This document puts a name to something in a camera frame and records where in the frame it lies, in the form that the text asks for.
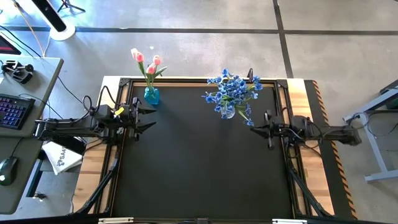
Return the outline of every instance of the black mouse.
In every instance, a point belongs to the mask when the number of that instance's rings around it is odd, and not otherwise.
[[[8,186],[13,183],[17,175],[17,162],[18,158],[15,156],[0,162],[0,185]]]

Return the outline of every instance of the flower bouquet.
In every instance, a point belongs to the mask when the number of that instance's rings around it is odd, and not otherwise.
[[[231,75],[226,68],[223,70],[223,76],[207,79],[207,84],[214,83],[218,87],[217,92],[208,93],[202,96],[207,103],[215,103],[214,110],[221,113],[222,119],[230,119],[235,115],[235,111],[244,118],[244,123],[254,126],[249,117],[251,114],[251,99],[257,99],[258,93],[253,90],[262,90],[262,84],[259,83],[258,76],[253,77],[253,84],[246,85],[246,82],[238,75]]]
[[[141,73],[145,77],[145,81],[147,82],[147,87],[145,88],[145,100],[152,104],[157,105],[159,103],[159,89],[154,87],[155,78],[160,75],[162,76],[162,72],[166,70],[167,67],[161,68],[157,70],[157,66],[160,65],[161,59],[158,55],[155,55],[153,58],[153,62],[148,65],[147,69],[144,69],[144,55],[139,52],[137,49],[131,49],[132,57],[137,61],[138,68]]]

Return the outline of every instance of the pink tulip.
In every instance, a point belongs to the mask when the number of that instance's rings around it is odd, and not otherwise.
[[[134,59],[137,58],[137,53],[139,53],[139,51],[137,49],[131,49],[131,55]]]
[[[147,74],[153,74],[153,73],[155,73],[155,69],[156,69],[156,65],[155,64],[151,64],[151,65],[149,65],[149,67],[147,68]]]
[[[137,60],[137,62],[143,62],[144,61],[144,55],[142,55],[141,52],[138,52],[136,54],[136,60]]]
[[[155,55],[154,56],[154,63],[155,63],[155,65],[160,65],[161,60],[160,60],[160,56],[159,55]]]

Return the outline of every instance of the gray floor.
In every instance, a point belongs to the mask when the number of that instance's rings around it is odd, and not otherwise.
[[[31,1],[19,2],[32,26],[45,26]],[[59,7],[60,1],[51,2]],[[71,2],[87,12],[65,9],[60,15],[80,27],[277,29],[272,0]],[[398,30],[394,0],[280,0],[279,6],[285,29]],[[4,10],[0,24],[25,26],[12,5],[2,4],[0,9]],[[30,32],[14,33],[39,52]],[[37,32],[42,45],[48,34]],[[398,35],[286,35],[286,40],[294,77],[318,82],[331,124],[343,124],[344,115],[398,78]],[[215,76],[223,67],[244,75],[252,67],[261,77],[286,77],[278,34],[78,32],[66,41],[51,41],[47,56],[65,60],[60,77],[76,96],[90,95],[95,100],[104,75],[138,75],[129,52],[133,47],[144,55],[161,55],[169,67],[167,76]],[[60,83],[50,102],[62,116],[83,113]],[[378,118],[372,127],[385,133],[397,120]],[[378,128],[383,122],[384,129]],[[360,146],[339,145],[338,149],[360,219],[397,223],[398,179],[364,181],[364,175],[379,172],[366,138]],[[396,144],[382,150],[389,168],[398,169]],[[23,198],[15,214],[1,215],[0,220],[68,213],[76,179],[76,174],[46,173],[38,190],[48,194],[48,200]]]

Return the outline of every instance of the keyboard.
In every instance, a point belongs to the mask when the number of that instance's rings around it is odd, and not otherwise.
[[[34,103],[34,99],[0,94],[0,127],[20,130]]]

